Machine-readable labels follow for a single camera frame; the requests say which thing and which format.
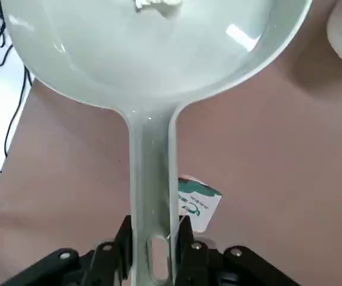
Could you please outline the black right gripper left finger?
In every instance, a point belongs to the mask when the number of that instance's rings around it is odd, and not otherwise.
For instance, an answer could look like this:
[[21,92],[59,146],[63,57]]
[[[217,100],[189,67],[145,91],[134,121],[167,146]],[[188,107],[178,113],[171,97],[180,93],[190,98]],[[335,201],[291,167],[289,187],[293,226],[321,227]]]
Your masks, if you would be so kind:
[[132,266],[132,225],[127,215],[111,241],[81,255],[59,248],[2,285],[122,285]]

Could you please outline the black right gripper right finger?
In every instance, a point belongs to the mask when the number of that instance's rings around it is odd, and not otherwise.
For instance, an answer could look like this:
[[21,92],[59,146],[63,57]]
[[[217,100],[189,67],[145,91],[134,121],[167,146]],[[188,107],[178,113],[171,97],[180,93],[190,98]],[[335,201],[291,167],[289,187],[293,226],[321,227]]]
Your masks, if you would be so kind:
[[299,286],[253,250],[234,245],[224,252],[194,237],[189,216],[179,217],[177,285]]

